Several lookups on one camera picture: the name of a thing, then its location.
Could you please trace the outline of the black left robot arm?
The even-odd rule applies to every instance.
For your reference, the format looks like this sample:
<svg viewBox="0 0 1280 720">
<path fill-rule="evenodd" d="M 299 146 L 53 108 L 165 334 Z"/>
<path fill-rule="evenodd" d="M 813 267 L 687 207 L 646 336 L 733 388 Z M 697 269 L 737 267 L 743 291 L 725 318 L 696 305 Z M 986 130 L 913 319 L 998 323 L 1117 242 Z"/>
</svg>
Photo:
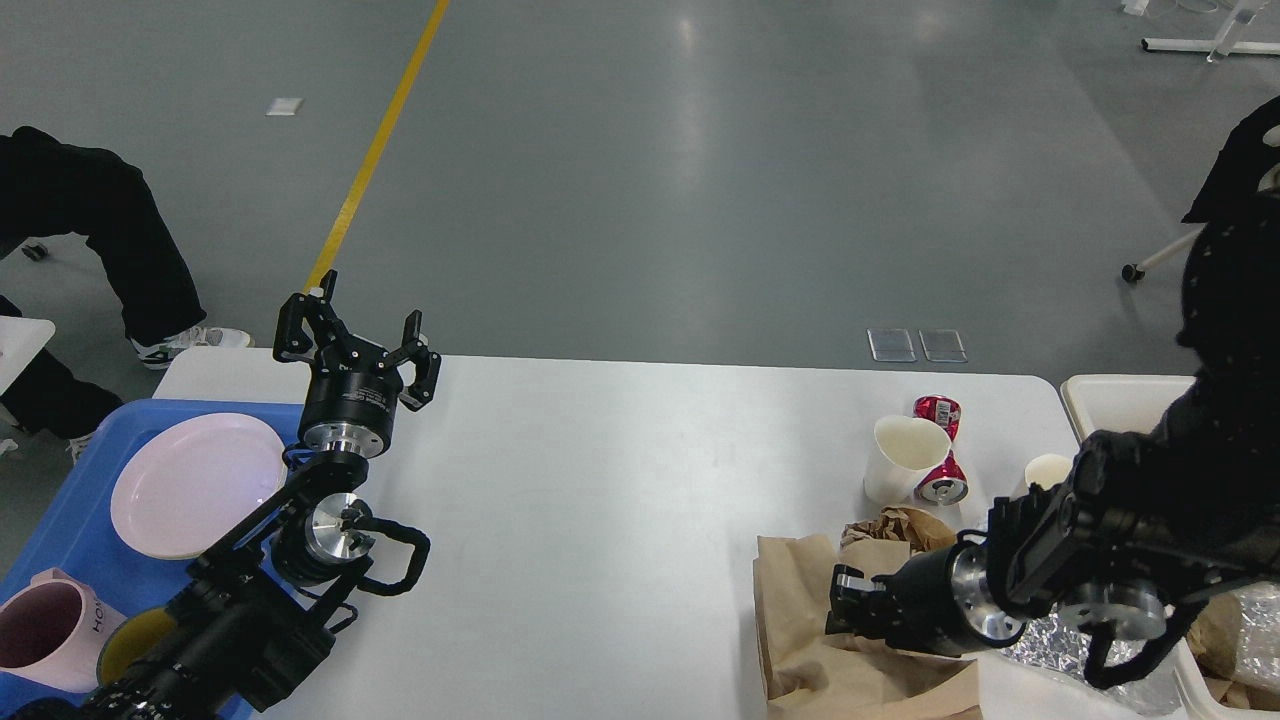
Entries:
<svg viewBox="0 0 1280 720">
<path fill-rule="evenodd" d="M 425 569 L 426 534 L 378 518 L 356 489 L 390 447 L 396 409 L 433 400 L 442 356 L 404 320 L 384 348 L 348 331 L 332 299 L 337 272 L 282 306 L 271 355 L 305 363 L 308 391 L 297 439 L 282 452 L 280 489 L 187 568 L 189 584 L 164 612 L 175 623 L 116 679 L 86 700 L 45 697 L 15 719 L 215 719 L 232 698 L 264 711 L 285 700 L 330 655 L 357 618 L 351 593 L 407 593 Z"/>
</svg>

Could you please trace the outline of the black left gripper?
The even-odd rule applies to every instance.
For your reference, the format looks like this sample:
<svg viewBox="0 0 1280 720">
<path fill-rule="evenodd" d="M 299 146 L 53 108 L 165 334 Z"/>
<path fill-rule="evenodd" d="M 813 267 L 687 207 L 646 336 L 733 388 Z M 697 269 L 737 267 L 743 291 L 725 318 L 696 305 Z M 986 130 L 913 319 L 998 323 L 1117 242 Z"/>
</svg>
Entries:
<svg viewBox="0 0 1280 720">
<path fill-rule="evenodd" d="M 402 343 L 385 356 L 388 373 L 358 372 L 361 350 L 332 306 L 337 270 L 320 284 L 293 293 L 280 307 L 271 356 L 278 363 L 302 363 L 310 383 L 297 432 L 314 451 L 340 450 L 374 459 L 390 448 L 398 398 L 416 413 L 435 396 L 442 355 L 422 332 L 422 311 L 404 319 Z M 413 366 L 404 386 L 398 368 Z"/>
</svg>

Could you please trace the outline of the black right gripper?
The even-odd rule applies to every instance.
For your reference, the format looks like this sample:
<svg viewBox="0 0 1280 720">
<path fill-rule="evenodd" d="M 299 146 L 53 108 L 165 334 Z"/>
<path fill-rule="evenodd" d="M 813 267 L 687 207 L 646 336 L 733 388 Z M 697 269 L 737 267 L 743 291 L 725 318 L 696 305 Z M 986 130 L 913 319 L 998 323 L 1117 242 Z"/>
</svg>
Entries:
<svg viewBox="0 0 1280 720">
<path fill-rule="evenodd" d="M 890 601 L 896 610 L 855 605 Z M 884 641 L 918 653 L 957 657 L 1002 650 L 1025 632 L 1025 623 L 1001 609 L 989 588 L 986 544 L 956 543 L 919 553 L 895 574 L 868 577 L 835 564 L 829 602 L 827 635 Z"/>
</svg>

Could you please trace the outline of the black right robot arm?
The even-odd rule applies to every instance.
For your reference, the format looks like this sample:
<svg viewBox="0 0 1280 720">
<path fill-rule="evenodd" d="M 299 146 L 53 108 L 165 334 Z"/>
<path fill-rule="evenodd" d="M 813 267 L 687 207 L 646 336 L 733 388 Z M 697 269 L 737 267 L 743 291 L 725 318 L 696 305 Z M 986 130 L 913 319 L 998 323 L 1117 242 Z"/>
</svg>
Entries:
<svg viewBox="0 0 1280 720">
<path fill-rule="evenodd" d="M 1196 238 L 1178 343 L 1199 369 L 1155 429 L 1089 434 L 1062 483 L 998 497 L 977 539 L 888 575 L 836 565 L 826 633 L 957 657 L 1056 614 L 1108 689 L 1149 675 L 1216 594 L 1275 582 L 1277 222 L 1266 190 Z"/>
</svg>

